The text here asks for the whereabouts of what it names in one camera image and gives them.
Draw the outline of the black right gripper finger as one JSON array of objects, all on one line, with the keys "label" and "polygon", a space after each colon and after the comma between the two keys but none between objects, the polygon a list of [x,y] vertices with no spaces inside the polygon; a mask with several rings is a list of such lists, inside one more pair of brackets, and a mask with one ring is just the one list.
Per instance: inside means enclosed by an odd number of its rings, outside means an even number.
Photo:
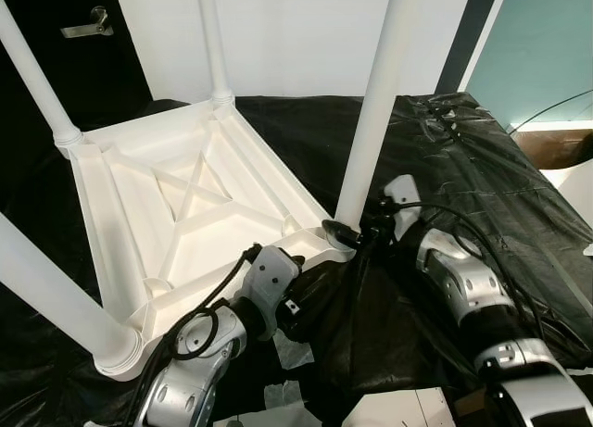
[{"label": "black right gripper finger", "polygon": [[334,248],[360,248],[360,233],[353,231],[350,225],[338,220],[323,220],[322,231]]}]

